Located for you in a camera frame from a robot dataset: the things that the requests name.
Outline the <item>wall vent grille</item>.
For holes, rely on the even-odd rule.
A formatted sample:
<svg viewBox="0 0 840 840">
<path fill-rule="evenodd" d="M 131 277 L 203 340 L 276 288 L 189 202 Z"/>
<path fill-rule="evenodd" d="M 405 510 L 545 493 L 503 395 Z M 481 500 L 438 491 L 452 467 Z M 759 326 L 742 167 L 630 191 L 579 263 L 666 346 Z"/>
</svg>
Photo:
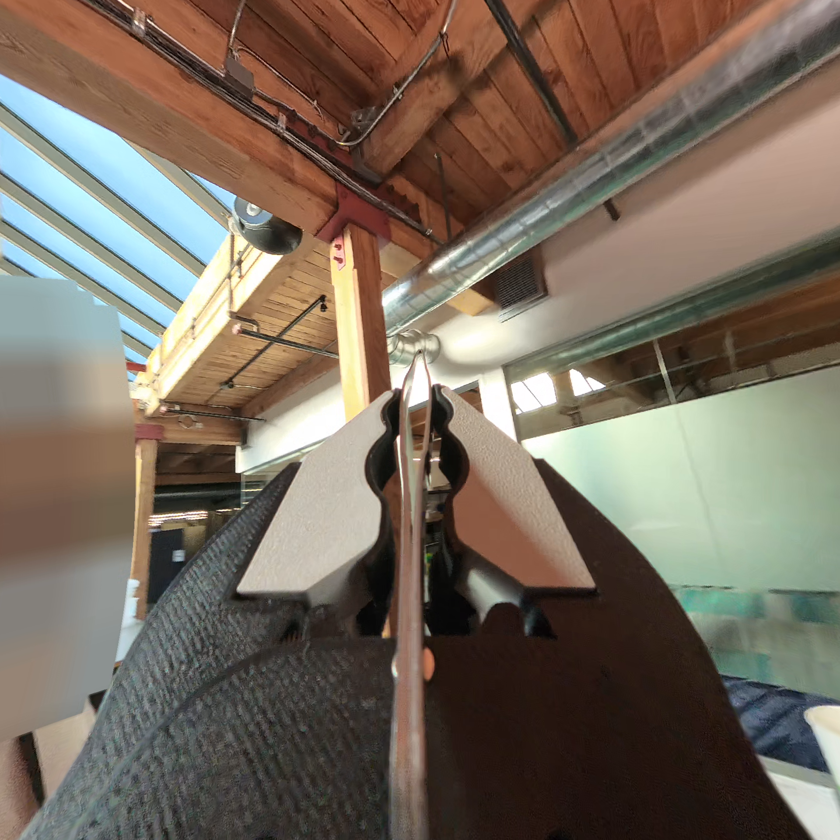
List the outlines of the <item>wall vent grille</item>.
<svg viewBox="0 0 840 840">
<path fill-rule="evenodd" d="M 508 262 L 490 278 L 499 322 L 517 317 L 548 296 L 543 258 L 537 249 Z"/>
</svg>

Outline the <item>black ceiling pipe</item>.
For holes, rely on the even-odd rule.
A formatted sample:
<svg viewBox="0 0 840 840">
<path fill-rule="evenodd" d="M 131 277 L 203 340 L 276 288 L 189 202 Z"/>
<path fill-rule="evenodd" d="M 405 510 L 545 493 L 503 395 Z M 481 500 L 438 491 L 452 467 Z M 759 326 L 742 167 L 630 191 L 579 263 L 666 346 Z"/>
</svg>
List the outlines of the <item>black ceiling pipe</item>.
<svg viewBox="0 0 840 840">
<path fill-rule="evenodd" d="M 502 1 L 485 1 L 485 4 L 502 34 L 504 34 L 511 53 L 531 82 L 542 105 L 562 134 L 567 146 L 575 147 L 579 141 L 578 134 L 557 99 L 548 79 L 543 75 L 538 61 L 530 50 L 508 7 Z"/>
</svg>

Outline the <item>metal air duct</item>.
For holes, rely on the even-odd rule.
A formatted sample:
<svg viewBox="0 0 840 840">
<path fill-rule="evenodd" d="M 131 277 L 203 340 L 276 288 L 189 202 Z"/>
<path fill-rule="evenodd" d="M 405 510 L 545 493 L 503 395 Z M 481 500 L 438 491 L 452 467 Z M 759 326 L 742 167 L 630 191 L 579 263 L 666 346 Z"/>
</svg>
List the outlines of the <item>metal air duct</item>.
<svg viewBox="0 0 840 840">
<path fill-rule="evenodd" d="M 450 302 L 629 186 L 838 57 L 838 1 L 765 2 L 383 294 L 389 361 Z"/>
</svg>

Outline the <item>white paper cup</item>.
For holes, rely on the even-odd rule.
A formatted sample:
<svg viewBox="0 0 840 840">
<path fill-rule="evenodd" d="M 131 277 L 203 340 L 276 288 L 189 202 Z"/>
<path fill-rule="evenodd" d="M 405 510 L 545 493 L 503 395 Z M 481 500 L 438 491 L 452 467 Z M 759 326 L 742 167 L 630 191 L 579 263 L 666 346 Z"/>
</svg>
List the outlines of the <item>white paper cup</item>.
<svg viewBox="0 0 840 840">
<path fill-rule="evenodd" d="M 805 711 L 804 719 L 811 727 L 822 755 L 839 790 L 839 706 L 818 706 Z"/>
</svg>

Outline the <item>wooden ceiling beam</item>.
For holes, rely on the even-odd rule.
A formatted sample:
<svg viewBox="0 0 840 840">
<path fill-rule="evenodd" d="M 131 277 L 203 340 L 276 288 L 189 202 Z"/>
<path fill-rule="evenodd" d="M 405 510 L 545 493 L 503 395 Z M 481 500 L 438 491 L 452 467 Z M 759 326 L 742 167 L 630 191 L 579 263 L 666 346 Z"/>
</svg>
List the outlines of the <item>wooden ceiling beam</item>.
<svg viewBox="0 0 840 840">
<path fill-rule="evenodd" d="M 2 74 L 316 234 L 337 193 L 273 132 L 80 2 L 2 2 Z"/>
</svg>

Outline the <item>navy puffer jacket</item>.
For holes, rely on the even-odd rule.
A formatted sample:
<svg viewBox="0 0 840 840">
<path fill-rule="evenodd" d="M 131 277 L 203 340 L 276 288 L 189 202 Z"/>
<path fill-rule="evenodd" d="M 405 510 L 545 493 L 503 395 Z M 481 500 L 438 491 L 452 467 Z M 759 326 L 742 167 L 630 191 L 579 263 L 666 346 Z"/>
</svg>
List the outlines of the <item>navy puffer jacket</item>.
<svg viewBox="0 0 840 840">
<path fill-rule="evenodd" d="M 759 756 L 829 773 L 805 713 L 815 707 L 836 706 L 837 700 L 730 675 L 721 675 L 721 681 Z"/>
</svg>

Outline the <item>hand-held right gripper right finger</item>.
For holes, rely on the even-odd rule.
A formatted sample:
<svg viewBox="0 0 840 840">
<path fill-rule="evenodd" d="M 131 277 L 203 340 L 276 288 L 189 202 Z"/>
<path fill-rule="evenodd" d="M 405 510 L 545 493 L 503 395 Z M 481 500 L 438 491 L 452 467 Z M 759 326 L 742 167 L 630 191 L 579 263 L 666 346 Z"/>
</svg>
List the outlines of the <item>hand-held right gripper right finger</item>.
<svg viewBox="0 0 840 840">
<path fill-rule="evenodd" d="M 434 633 L 490 630 L 511 605 L 523 634 L 551 634 L 544 596 L 596 585 L 530 454 L 460 394 L 434 386 L 438 465 L 449 484 L 434 557 Z"/>
</svg>

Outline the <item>skylight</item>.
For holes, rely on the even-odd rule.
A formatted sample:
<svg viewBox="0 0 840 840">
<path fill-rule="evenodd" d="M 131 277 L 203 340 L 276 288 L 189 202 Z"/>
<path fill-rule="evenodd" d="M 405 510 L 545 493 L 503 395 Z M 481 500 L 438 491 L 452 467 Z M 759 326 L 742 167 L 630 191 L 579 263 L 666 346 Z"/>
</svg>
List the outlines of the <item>skylight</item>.
<svg viewBox="0 0 840 840">
<path fill-rule="evenodd" d="M 234 195 L 16 83 L 1 81 L 7 273 L 81 280 L 147 361 L 228 238 Z"/>
</svg>

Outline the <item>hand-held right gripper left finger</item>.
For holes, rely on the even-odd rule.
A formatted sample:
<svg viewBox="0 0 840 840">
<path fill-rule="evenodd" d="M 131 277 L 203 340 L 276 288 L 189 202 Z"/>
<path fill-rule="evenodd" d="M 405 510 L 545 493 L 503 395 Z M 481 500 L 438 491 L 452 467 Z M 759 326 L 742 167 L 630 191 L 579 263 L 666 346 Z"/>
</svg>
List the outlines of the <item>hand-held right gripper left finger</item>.
<svg viewBox="0 0 840 840">
<path fill-rule="evenodd" d="M 348 634 L 386 631 L 398 541 L 386 490 L 401 395 L 382 393 L 294 466 L 237 582 L 240 605 L 323 611 Z"/>
</svg>

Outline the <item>metal conduit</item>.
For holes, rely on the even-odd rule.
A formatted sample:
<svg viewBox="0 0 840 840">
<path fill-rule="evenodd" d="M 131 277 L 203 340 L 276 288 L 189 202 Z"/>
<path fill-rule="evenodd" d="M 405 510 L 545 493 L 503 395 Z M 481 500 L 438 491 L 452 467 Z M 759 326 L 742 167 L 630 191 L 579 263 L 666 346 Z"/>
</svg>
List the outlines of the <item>metal conduit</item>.
<svg viewBox="0 0 840 840">
<path fill-rule="evenodd" d="M 343 151 L 353 151 L 357 147 L 361 146 L 362 143 L 371 136 L 373 131 L 384 120 L 385 115 L 388 114 L 389 111 L 391 111 L 394 106 L 403 99 L 406 90 L 419 76 L 421 71 L 425 69 L 426 65 L 435 56 L 438 50 L 441 47 L 444 47 L 444 51 L 448 51 L 448 29 L 452 23 L 458 3 L 458 1 L 451 1 L 448 3 L 443 23 L 437 30 L 435 39 L 431 42 L 425 55 L 417 62 L 415 67 L 404 76 L 399 84 L 395 84 L 393 86 L 392 95 L 388 101 L 379 108 L 373 108 L 372 116 L 369 115 L 365 117 L 364 114 L 366 111 L 363 109 L 362 122 L 360 124 L 354 123 L 350 126 L 350 138 L 348 140 L 331 141 L 335 148 L 342 149 Z"/>
</svg>

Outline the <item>wooden post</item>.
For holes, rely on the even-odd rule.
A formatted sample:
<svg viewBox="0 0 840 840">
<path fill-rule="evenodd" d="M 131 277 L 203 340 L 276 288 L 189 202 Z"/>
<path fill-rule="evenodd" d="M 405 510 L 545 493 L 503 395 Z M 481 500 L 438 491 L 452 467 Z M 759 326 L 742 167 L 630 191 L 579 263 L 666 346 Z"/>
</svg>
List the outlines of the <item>wooden post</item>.
<svg viewBox="0 0 840 840">
<path fill-rule="evenodd" d="M 135 490 L 133 547 L 130 579 L 137 582 L 136 618 L 144 620 L 149 592 L 151 563 L 150 518 L 154 507 L 156 459 L 163 427 L 152 423 L 139 423 L 134 428 Z"/>
<path fill-rule="evenodd" d="M 331 279 L 345 420 L 392 389 L 377 237 L 356 223 L 332 241 Z"/>
</svg>

